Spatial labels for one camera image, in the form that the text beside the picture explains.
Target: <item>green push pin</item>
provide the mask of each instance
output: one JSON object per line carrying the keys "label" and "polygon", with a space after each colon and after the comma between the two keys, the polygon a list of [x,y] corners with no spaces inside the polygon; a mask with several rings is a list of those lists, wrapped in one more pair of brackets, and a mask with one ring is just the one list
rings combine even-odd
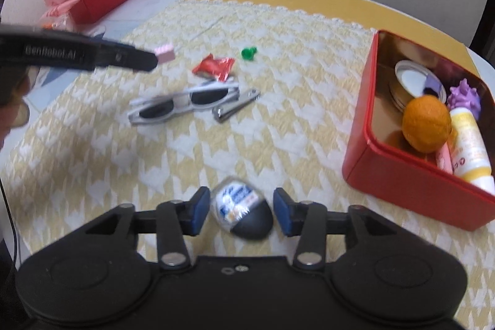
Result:
{"label": "green push pin", "polygon": [[254,60],[254,54],[256,54],[256,52],[258,52],[258,50],[256,49],[256,47],[244,48],[241,51],[241,56],[246,61],[252,61],[252,60]]}

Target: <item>red candy wrapper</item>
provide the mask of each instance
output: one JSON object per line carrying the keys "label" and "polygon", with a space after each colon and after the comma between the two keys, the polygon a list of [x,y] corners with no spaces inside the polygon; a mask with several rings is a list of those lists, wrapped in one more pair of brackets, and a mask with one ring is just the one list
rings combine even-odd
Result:
{"label": "red candy wrapper", "polygon": [[218,81],[226,81],[236,60],[234,58],[215,59],[209,54],[199,65],[192,69],[192,73],[200,76],[214,77]]}

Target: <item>houndstooth tablecloth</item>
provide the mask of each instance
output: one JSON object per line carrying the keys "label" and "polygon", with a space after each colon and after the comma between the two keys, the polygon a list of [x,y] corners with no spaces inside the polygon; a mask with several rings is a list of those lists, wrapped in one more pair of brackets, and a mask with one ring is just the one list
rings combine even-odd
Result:
{"label": "houndstooth tablecloth", "polygon": [[[172,42],[177,58],[152,74],[116,69],[81,75],[45,110],[13,150],[2,173],[20,235],[35,252],[123,202],[154,209],[213,188],[228,175],[258,187],[271,201],[282,186],[294,199],[330,210],[362,204],[457,256],[469,288],[457,319],[488,330],[495,310],[495,223],[468,233],[351,189],[341,167],[360,77],[373,32],[358,24],[268,5],[182,0],[135,29],[124,41],[153,49]],[[163,125],[131,127],[129,100],[201,83],[191,69],[207,54],[239,56],[256,46],[254,62],[237,59],[242,90],[262,96],[219,125],[210,111]],[[193,255],[292,256],[296,239],[278,227],[268,240],[248,243],[209,217],[188,238]],[[139,251],[156,259],[156,239]],[[327,259],[344,251],[328,237]]]}

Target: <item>sunglasses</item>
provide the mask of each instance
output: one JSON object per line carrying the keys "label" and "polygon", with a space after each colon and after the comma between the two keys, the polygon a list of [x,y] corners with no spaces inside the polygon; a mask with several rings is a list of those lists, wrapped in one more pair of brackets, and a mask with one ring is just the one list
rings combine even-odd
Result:
{"label": "sunglasses", "polygon": [[153,98],[138,98],[128,114],[132,125],[166,122],[190,111],[204,111],[239,98],[239,83],[207,81],[201,86]]}

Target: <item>orange fruit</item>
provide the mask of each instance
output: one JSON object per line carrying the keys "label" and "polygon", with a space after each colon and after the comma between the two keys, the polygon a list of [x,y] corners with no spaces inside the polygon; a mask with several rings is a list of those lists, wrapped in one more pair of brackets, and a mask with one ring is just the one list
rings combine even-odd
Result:
{"label": "orange fruit", "polygon": [[402,132],[407,142],[421,153],[440,149],[452,130],[447,107],[432,95],[415,98],[405,107]]}

